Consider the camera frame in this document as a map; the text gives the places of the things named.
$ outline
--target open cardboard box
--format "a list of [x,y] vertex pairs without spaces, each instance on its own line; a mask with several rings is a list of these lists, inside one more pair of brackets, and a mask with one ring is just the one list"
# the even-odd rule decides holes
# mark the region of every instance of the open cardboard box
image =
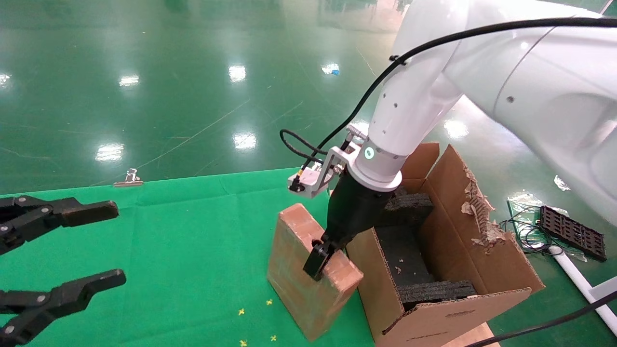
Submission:
[[478,295],[404,312],[375,231],[358,234],[347,253],[364,273],[358,290],[376,347],[442,346],[544,288],[514,236],[489,222],[492,207],[456,150],[438,157],[438,143],[423,143],[401,170],[407,191],[434,205],[420,248],[436,280],[469,280]]

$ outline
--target foam block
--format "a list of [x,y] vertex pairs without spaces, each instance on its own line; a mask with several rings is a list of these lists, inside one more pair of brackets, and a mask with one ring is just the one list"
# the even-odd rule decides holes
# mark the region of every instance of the foam block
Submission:
[[419,228],[432,210],[433,204],[427,194],[407,194],[405,188],[398,187],[375,226],[406,224]]

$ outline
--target metal clip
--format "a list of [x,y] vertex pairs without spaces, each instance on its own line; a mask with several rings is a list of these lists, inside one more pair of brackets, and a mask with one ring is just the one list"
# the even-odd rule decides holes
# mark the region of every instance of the metal clip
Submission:
[[126,178],[124,182],[116,182],[114,183],[114,187],[123,187],[123,186],[140,186],[144,184],[144,182],[137,177],[137,169],[130,168],[126,172]]

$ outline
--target black plastic tray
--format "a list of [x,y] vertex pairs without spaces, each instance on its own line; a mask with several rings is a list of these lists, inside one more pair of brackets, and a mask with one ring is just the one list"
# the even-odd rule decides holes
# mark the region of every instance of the black plastic tray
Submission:
[[540,227],[564,243],[580,249],[585,255],[599,261],[606,261],[604,235],[594,229],[566,217],[550,207],[540,208]]

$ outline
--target green cloth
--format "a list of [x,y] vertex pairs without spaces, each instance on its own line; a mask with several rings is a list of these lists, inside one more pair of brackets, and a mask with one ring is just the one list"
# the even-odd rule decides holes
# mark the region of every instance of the green cloth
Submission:
[[357,292],[310,344],[266,279],[279,211],[301,202],[324,225],[327,196],[290,194],[284,185],[293,172],[30,193],[84,204],[113,200],[120,217],[58,228],[1,256],[0,288],[47,291],[115,268],[127,282],[55,321],[29,346],[374,346]]

